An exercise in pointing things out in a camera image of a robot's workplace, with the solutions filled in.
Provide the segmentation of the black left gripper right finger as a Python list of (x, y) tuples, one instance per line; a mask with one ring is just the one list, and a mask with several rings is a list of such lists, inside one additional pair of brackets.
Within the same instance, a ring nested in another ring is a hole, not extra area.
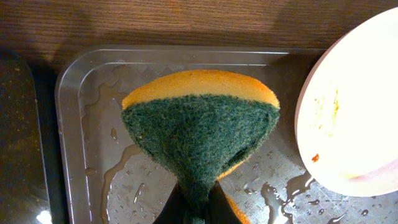
[(219, 182), (215, 182), (205, 205), (206, 224), (242, 224), (228, 203)]

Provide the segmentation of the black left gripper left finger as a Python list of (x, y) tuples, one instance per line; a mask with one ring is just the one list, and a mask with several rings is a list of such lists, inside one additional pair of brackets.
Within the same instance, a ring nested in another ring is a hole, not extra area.
[(176, 183), (164, 208), (153, 224), (190, 224), (189, 212), (190, 209), (180, 185)]

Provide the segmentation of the green and yellow sponge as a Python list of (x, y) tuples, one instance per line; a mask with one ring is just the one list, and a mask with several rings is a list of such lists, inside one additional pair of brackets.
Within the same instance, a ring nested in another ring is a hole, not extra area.
[(217, 180), (250, 158), (280, 117), (263, 82), (221, 70), (160, 77), (128, 94), (122, 107), (131, 139), (177, 177), (192, 223), (205, 222)]

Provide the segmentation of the white plate top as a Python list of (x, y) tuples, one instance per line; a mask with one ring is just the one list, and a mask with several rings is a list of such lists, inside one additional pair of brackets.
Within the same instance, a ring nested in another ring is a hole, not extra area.
[(397, 9), (337, 40), (299, 94), (303, 163), (328, 190), (370, 197), (397, 190)]

